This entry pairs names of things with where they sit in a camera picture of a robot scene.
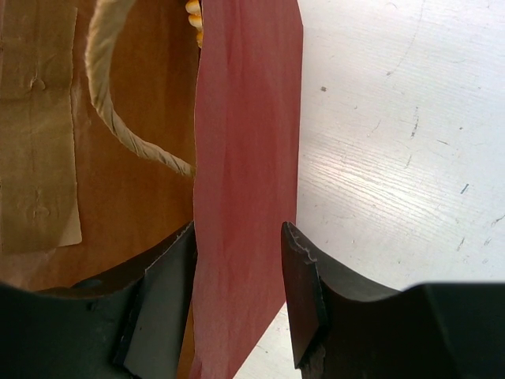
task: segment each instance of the scratched tabletop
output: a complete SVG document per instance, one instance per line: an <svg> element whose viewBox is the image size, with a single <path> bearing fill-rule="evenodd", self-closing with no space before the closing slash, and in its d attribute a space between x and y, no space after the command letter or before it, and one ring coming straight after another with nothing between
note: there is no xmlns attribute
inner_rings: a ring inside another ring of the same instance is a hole
<svg viewBox="0 0 505 379"><path fill-rule="evenodd" d="M398 289L505 280L505 2L299 4L298 227ZM284 346L237 377L299 377Z"/></svg>

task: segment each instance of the brown paper patch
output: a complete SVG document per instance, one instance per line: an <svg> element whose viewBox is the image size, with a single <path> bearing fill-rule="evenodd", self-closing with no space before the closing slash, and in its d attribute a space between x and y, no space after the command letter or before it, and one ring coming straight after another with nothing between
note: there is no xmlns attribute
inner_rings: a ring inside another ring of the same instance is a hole
<svg viewBox="0 0 505 379"><path fill-rule="evenodd" d="M81 242L70 85L77 9L5 0L0 78L0 251Z"/></svg>

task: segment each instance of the paper bag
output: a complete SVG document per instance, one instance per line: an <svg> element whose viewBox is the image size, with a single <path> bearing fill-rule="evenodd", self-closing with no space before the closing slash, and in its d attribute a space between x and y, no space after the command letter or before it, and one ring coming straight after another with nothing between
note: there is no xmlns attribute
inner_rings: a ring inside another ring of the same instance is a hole
<svg viewBox="0 0 505 379"><path fill-rule="evenodd" d="M232 378L284 302L295 219L302 26L296 0L204 0L196 94L191 378Z"/></svg>
<svg viewBox="0 0 505 379"><path fill-rule="evenodd" d="M0 19L4 25L7 21L11 26L19 22L21 39L23 27L30 23L26 18L16 21L9 14L17 3L1 0ZM23 5L33 8L33 12L27 11L26 17L47 24L41 17L52 16L40 9L47 4L75 12L74 26L68 31L73 33L69 62L73 75L67 97L75 139L73 164L82 243L29 253L4 252L0 256L0 280L30 290L68 287L103 272L154 246L193 218L193 181L129 152L111 135L91 105L84 49L95 2L27 0ZM50 22L63 20L53 17ZM2 81L23 77L22 65L16 69L6 67L10 62L7 53L7 49L0 53ZM137 2L129 14L110 74L114 104L129 127L192 164L198 54L185 2L144 0ZM62 57L56 54L51 58ZM40 159L53 159L51 153L40 151L44 154ZM12 156L0 151L0 159Z"/></svg>

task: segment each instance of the twisted paper handle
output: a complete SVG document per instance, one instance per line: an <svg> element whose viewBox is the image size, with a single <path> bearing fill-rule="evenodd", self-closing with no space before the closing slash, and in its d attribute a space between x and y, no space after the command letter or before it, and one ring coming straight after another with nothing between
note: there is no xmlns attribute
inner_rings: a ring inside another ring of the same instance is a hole
<svg viewBox="0 0 505 379"><path fill-rule="evenodd" d="M100 118L113 135L139 157L157 160L184 176L193 177L195 168L184 160L166 152L156 144L144 141L125 125L115 112L110 97L110 64L119 33L135 0L98 0L89 25L86 47L86 71L89 92Z"/></svg>

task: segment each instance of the scratch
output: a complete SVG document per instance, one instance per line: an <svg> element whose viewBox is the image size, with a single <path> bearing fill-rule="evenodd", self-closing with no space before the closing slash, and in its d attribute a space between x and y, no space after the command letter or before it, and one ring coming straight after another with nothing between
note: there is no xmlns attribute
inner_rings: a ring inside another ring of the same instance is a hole
<svg viewBox="0 0 505 379"><path fill-rule="evenodd" d="M414 125L412 129L412 133L410 134L410 138L414 138L417 133L417 127L419 126L419 114L417 113L419 111L419 107L416 107L416 112L414 113L414 119L416 121L416 124Z"/></svg>
<svg viewBox="0 0 505 379"><path fill-rule="evenodd" d="M501 216L500 218L494 220L492 223L491 223L491 227L494 227L497 223L499 223L501 220L505 219L505 215Z"/></svg>
<svg viewBox="0 0 505 379"><path fill-rule="evenodd" d="M469 183L466 183L465 188L463 188L463 189L461 190L460 194L461 194L461 195L463 195L463 194L466 192L466 190L468 189L468 187L469 187Z"/></svg>
<svg viewBox="0 0 505 379"><path fill-rule="evenodd" d="M421 11L419 12L419 19L417 20L416 31L414 32L413 37L410 40L409 46L405 50L405 54L401 57L400 61L398 62L398 65L396 65L396 67L392 71L387 72L387 74L386 74L387 77L390 77L393 73L395 73L396 70L402 65L403 61L405 61L405 59L407 58L407 55L409 55L410 49L412 48L413 42L416 40L417 34L419 32L419 28L421 27L421 21L423 19L423 15L425 13L425 3L426 3L426 0L423 0L423 2L421 3Z"/></svg>
<svg viewBox="0 0 505 379"><path fill-rule="evenodd" d="M372 131L366 135L366 137L370 137L373 134L373 132L375 132L379 128L381 122L382 122L382 120L379 120L379 122L377 123L377 126L375 128L373 128Z"/></svg>
<svg viewBox="0 0 505 379"><path fill-rule="evenodd" d="M461 249L461 246L463 246L463 243L465 243L465 237L463 237L463 239L459 243L458 248L456 249L456 251L459 251Z"/></svg>
<svg viewBox="0 0 505 379"><path fill-rule="evenodd" d="M407 164L405 165L405 168L407 168L410 165L411 160L412 160L412 154L410 154L409 160L407 160Z"/></svg>

